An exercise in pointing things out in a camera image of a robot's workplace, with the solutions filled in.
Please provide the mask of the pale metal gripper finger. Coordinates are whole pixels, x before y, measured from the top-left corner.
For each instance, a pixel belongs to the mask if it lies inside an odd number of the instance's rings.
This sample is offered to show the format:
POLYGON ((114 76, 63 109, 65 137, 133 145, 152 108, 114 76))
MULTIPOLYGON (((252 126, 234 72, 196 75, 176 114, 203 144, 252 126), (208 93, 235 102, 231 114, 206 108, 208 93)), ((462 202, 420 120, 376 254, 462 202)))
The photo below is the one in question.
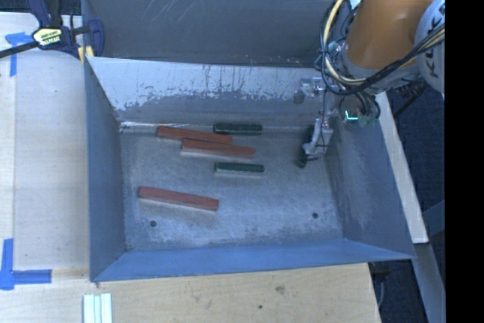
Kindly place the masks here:
POLYGON ((317 160, 328 149, 334 131, 326 120, 316 118, 308 127, 306 140, 302 143, 302 155, 306 161, 317 160))
POLYGON ((321 77, 304 78, 299 81, 299 87, 293 93, 293 103, 302 104, 307 98, 321 98, 325 91, 321 77))

